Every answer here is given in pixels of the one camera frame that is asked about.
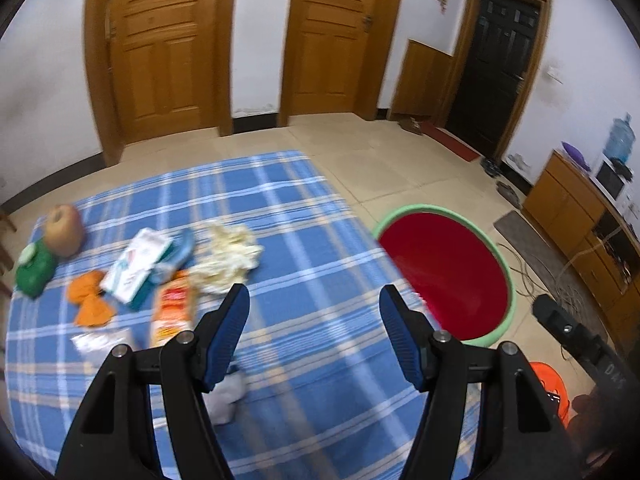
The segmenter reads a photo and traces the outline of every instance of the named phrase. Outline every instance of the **green rim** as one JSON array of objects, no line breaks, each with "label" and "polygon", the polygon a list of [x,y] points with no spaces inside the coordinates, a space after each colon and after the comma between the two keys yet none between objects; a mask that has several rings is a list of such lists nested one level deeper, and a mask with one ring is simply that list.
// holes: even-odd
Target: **green rim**
[{"label": "green rim", "polygon": [[509,266],[505,261],[505,259],[500,254],[498,247],[489,239],[489,237],[486,234],[484,234],[484,232],[477,225],[473,224],[473,222],[470,222],[468,219],[464,218],[463,216],[460,216],[458,213],[454,211],[445,209],[437,205],[431,205],[431,204],[406,205],[404,207],[401,207],[400,209],[396,209],[395,211],[392,211],[382,220],[382,222],[380,222],[375,227],[375,229],[373,229],[373,235],[376,237],[376,240],[380,240],[380,236],[382,235],[382,233],[393,222],[411,213],[436,213],[436,214],[451,218],[452,220],[455,220],[456,222],[462,224],[463,226],[473,231],[476,234],[476,236],[480,238],[484,242],[484,244],[487,246],[487,248],[493,253],[495,259],[498,260],[498,263],[500,264],[500,268],[504,273],[504,277],[507,280],[507,286],[509,291],[509,298],[508,298],[509,306],[507,308],[507,312],[505,313],[504,318],[502,318],[502,321],[500,322],[500,324],[496,328],[491,330],[491,332],[489,332],[488,334],[485,334],[480,337],[476,337],[475,339],[469,339],[468,341],[463,341],[463,343],[466,343],[468,345],[484,346],[484,347],[491,346],[496,341],[498,341],[498,339],[500,339],[505,332],[507,332],[507,329],[511,325],[511,321],[513,320],[513,314],[515,313],[515,310],[516,310],[515,286],[513,284],[513,279],[511,278],[511,272],[509,270]]}]

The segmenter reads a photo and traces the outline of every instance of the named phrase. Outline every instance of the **green toy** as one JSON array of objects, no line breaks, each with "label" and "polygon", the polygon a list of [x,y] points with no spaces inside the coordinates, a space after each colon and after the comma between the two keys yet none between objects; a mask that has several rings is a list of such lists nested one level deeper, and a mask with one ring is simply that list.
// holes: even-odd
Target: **green toy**
[{"label": "green toy", "polygon": [[18,257],[15,284],[23,294],[34,299],[53,278],[58,258],[44,245],[42,239],[27,245]]}]

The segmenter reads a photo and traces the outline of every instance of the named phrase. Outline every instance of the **black baseboard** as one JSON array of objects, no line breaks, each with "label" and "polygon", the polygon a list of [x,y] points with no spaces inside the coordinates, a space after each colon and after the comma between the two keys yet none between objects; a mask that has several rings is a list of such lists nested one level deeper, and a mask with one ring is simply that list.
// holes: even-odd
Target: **black baseboard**
[{"label": "black baseboard", "polygon": [[2,209],[7,214],[18,211],[21,207],[40,198],[49,191],[53,191],[69,182],[78,180],[88,174],[103,170],[107,166],[104,163],[102,153],[97,153],[88,158],[80,160],[71,166],[62,168],[62,170],[46,176],[42,180],[31,184],[27,189],[23,189],[20,193],[12,196],[9,200],[2,204]]},{"label": "black baseboard", "polygon": [[531,188],[533,186],[506,162],[500,163],[500,171],[502,172],[502,175],[521,192],[523,192],[525,195],[529,194],[529,191],[531,191]]},{"label": "black baseboard", "polygon": [[234,133],[244,134],[257,130],[268,130],[278,126],[278,114],[249,115],[234,119]]}]

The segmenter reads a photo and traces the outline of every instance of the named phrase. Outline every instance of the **white wall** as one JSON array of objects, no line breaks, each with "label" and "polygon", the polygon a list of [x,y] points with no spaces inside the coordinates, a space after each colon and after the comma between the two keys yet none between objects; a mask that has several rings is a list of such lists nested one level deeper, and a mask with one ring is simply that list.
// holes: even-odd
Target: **white wall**
[{"label": "white wall", "polygon": [[453,54],[465,0],[448,0],[446,12],[438,0],[401,0],[378,108],[389,108],[402,69],[407,41],[415,40]]},{"label": "white wall", "polygon": [[26,0],[0,40],[0,202],[101,151],[82,51],[84,0]]},{"label": "white wall", "polygon": [[[550,65],[562,84],[544,75]],[[594,160],[625,112],[640,135],[640,49],[616,8],[609,0],[553,0],[541,69],[506,152],[530,168],[507,163],[533,183],[561,140]],[[639,147],[630,165],[640,171]]]},{"label": "white wall", "polygon": [[277,112],[290,0],[236,0],[231,53],[233,117]]}]

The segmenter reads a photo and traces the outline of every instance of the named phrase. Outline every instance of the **tablecloth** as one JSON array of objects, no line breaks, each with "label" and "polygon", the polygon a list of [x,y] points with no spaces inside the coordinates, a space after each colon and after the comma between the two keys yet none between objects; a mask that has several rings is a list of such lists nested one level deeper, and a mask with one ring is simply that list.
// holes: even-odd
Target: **tablecloth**
[{"label": "tablecloth", "polygon": [[[76,204],[86,227],[81,253],[58,266],[37,300],[14,292],[6,345],[6,382],[15,436],[50,471],[95,374],[70,338],[77,307],[71,279],[107,269],[143,227],[196,230],[206,250],[207,219],[244,223],[264,247],[248,280],[250,316],[236,358],[248,393],[216,434],[239,479],[397,478],[425,395],[399,368],[378,312],[394,283],[407,304],[420,298],[303,153],[277,152],[175,171]],[[40,219],[31,236],[41,235]],[[222,298],[202,297],[201,316]],[[130,327],[144,348],[152,298],[139,312],[118,307],[107,329]],[[152,387],[154,417],[162,395]],[[454,476],[468,474],[478,420],[470,386]],[[156,429],[164,473],[179,478],[166,427]]]}]

